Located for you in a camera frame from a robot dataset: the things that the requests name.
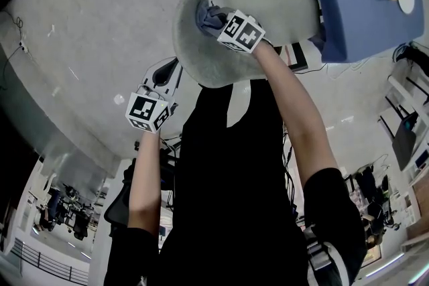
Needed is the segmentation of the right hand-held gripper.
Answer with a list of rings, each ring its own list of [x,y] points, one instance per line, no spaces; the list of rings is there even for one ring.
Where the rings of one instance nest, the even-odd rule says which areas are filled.
[[[251,54],[264,36],[265,30],[252,16],[236,10],[224,26],[217,42],[234,52]]]

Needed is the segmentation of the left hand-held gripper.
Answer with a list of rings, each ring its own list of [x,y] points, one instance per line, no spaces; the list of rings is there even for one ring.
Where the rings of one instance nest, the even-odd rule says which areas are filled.
[[[149,133],[158,133],[174,114],[178,104],[170,95],[175,93],[183,67],[177,57],[170,57],[149,67],[143,84],[132,92],[125,117],[132,127]],[[154,88],[164,88],[164,93]]]

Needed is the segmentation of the dark grey cloth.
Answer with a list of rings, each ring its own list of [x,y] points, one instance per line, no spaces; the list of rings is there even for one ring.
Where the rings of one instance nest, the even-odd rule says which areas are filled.
[[[234,12],[230,7],[219,7],[207,1],[201,1],[196,8],[197,28],[207,36],[218,38],[228,23],[228,16]]]

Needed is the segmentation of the person's right forearm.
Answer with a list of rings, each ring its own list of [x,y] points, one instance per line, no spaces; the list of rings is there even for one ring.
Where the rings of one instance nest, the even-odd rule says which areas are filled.
[[[322,117],[303,84],[268,43],[259,42],[253,55],[286,125],[302,184],[322,170],[339,171]]]

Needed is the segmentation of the person's left forearm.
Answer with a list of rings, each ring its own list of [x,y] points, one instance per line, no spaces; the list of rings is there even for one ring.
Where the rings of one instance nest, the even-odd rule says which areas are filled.
[[[161,208],[160,134],[142,135],[129,196],[128,227],[158,235]]]

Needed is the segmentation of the blue cloth covered table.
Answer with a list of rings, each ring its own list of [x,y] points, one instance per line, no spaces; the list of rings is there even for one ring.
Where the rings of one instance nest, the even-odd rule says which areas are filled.
[[[424,33],[423,0],[415,0],[409,14],[392,0],[319,1],[326,32],[324,63],[358,62]]]

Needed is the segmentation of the person's black clothed torso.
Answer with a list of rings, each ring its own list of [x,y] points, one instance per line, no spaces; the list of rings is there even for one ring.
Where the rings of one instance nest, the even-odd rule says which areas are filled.
[[[266,80],[227,126],[232,86],[203,88],[185,122],[173,228],[164,244],[140,228],[113,234],[103,286],[343,286],[367,253],[359,211],[340,171],[304,186],[304,217],[327,266],[314,271],[286,191],[283,121]]]

